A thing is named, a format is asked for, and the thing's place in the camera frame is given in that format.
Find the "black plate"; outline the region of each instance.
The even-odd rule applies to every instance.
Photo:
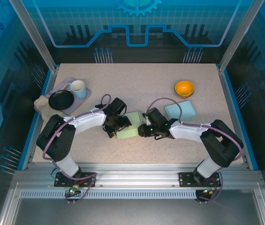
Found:
[[[68,90],[59,90],[50,95],[48,104],[55,110],[69,108],[74,102],[73,94]]]

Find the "light blue box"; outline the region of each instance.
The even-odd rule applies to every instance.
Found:
[[[190,121],[196,118],[196,112],[190,101],[178,103],[183,110],[181,121]],[[178,119],[180,111],[176,104],[168,105],[165,107],[168,119]]]

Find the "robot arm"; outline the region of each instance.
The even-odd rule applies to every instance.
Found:
[[[167,120],[156,108],[150,109],[143,116],[147,123],[138,128],[140,136],[154,136],[156,140],[166,137],[184,138],[204,144],[209,156],[193,172],[193,178],[198,185],[202,185],[221,167],[228,167],[239,153],[235,143],[212,128],[229,135],[243,148],[242,141],[221,120],[210,124],[180,123],[177,119]]]
[[[59,168],[70,177],[81,177],[79,166],[69,155],[72,141],[76,135],[89,128],[103,125],[103,130],[112,138],[117,131],[131,125],[126,116],[120,116],[126,104],[119,98],[115,98],[111,104],[100,111],[103,107],[104,105],[96,105],[91,113],[78,118],[75,118],[75,116],[60,117],[53,115],[37,139],[37,146],[44,151],[56,130],[62,124],[74,118],[61,130],[59,136],[54,138],[46,152]]]

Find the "glass panel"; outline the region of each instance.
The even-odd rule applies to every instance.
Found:
[[[265,179],[265,2],[229,63],[227,72]]]
[[[251,0],[23,1],[56,63],[220,62]]]
[[[12,6],[0,1],[0,207],[19,162],[45,74],[47,67]],[[3,150],[10,146],[18,152]]]

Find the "workbench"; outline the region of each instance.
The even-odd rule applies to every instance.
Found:
[[[123,100],[128,113],[144,112],[155,99],[169,97],[177,102],[191,101],[197,113],[192,122],[220,119],[234,130],[215,64],[61,64],[54,86],[68,77],[83,80],[92,92],[72,115],[92,109],[106,93],[111,94],[112,100]],[[195,87],[194,94],[187,99],[174,92],[175,84],[181,80],[188,80]],[[164,107],[171,104],[161,100],[153,107],[166,115]],[[70,155],[77,163],[199,163],[208,153],[202,143],[186,139],[110,139],[100,126],[78,134]],[[45,162],[38,147],[33,162]]]

